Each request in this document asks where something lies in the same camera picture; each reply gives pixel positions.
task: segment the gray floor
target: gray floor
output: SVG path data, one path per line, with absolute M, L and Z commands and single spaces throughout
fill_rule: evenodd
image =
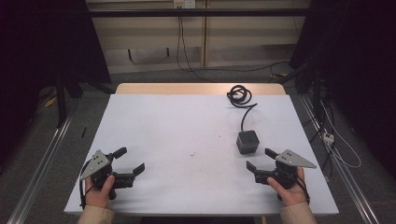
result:
M 248 69 L 261 66 L 234 66 L 232 69 Z M 274 67 L 274 73 L 288 73 L 289 71 L 290 68 L 285 65 Z M 267 82 L 270 79 L 268 69 L 249 73 L 204 71 L 198 74 L 216 82 Z M 113 84 L 108 85 L 110 88 L 115 88 L 121 82 L 203 82 L 194 74 L 180 70 L 119 74 L 112 75 L 112 79 Z M 91 146 L 109 98 L 108 95 L 89 85 L 81 84 L 81 86 L 84 89 L 83 97 L 67 100 L 69 112 L 73 111 L 72 108 L 75 108 L 75 113 L 64 140 L 46 172 L 40 190 L 35 195 L 35 200 L 27 214 L 25 223 L 76 223 L 78 220 L 77 217 L 64 213 L 64 207 L 74 187 L 73 181 L 78 175 Z M 295 92 L 293 82 L 287 83 L 284 87 L 293 101 L 301 122 L 308 120 L 309 117 L 303 106 L 301 95 Z M 7 223 L 55 133 L 57 124 L 56 105 L 44 107 L 44 103 L 41 102 L 37 106 L 35 116 L 18 149 L 10 157 L 8 163 L 3 166 L 3 173 L 0 175 L 0 223 Z M 396 207 L 395 179 L 373 158 L 364 141 L 353 134 L 351 125 L 337 108 L 336 102 L 332 103 L 332 108 L 335 112 L 337 131 L 356 149 L 361 157 L 362 166 L 357 169 L 349 169 L 350 172 L 361 187 L 362 193 L 369 204 L 373 207 L 378 222 L 396 223 L 394 209 Z M 306 125 L 304 129 L 308 139 L 316 131 L 312 123 Z M 336 142 L 336 144 L 346 161 L 357 162 L 355 156 L 345 144 L 342 142 Z M 326 153 L 319 138 L 312 142 L 312 148 L 317 155 L 318 162 L 324 162 Z M 330 173 L 329 168 L 328 165 L 324 170 L 325 175 Z M 329 188 L 340 214 L 318 217 L 318 223 L 366 223 L 335 168 L 332 172 Z M 115 223 L 137 223 L 138 221 L 139 217 L 117 217 Z M 279 216 L 267 217 L 267 222 L 281 223 Z

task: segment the white table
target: white table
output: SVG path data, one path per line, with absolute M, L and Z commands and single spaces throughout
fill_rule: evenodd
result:
M 213 90 L 233 86 L 186 85 L 192 85 L 191 90 L 204 85 Z M 161 84 L 152 86 L 155 89 Z M 147 87 L 138 84 L 134 89 Z M 165 89 L 171 87 L 172 84 L 164 85 Z M 251 155 L 239 154 L 235 143 L 246 110 L 233 107 L 226 92 L 112 95 L 87 160 L 97 149 L 107 154 L 127 147 L 128 153 L 113 161 L 114 171 L 130 173 L 142 162 L 146 170 L 136 178 L 133 188 L 116 189 L 118 196 L 110 208 L 121 214 L 145 217 L 258 217 L 279 213 L 282 202 L 271 187 L 255 183 L 246 161 L 259 169 L 274 170 L 275 161 L 264 154 L 269 147 L 278 153 L 288 148 L 316 165 L 318 162 L 289 96 L 282 92 L 260 95 L 254 91 L 256 87 L 278 88 L 275 85 L 246 87 L 252 88 L 252 103 L 258 105 L 247 114 L 244 127 L 255 130 L 261 141 L 257 152 Z M 320 169 L 304 170 L 313 213 L 337 214 Z M 79 204 L 76 184 L 64 211 L 78 215 L 82 212 Z

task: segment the hand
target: hand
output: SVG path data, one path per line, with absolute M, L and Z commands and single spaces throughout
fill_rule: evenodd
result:
M 297 167 L 297 175 L 301 178 L 298 178 L 297 181 L 304 186 L 304 169 L 302 167 Z M 296 184 L 291 189 L 284 189 L 272 177 L 268 177 L 267 182 L 280 195 L 280 197 L 282 197 L 282 202 L 285 206 L 292 206 L 297 203 L 306 202 L 305 192 L 299 185 Z
M 108 193 L 113 187 L 114 181 L 116 177 L 114 175 L 110 175 L 102 189 L 99 190 L 93 186 L 93 182 L 90 177 L 85 179 L 85 190 L 88 191 L 85 193 L 85 202 L 87 205 L 107 208 L 108 207 Z

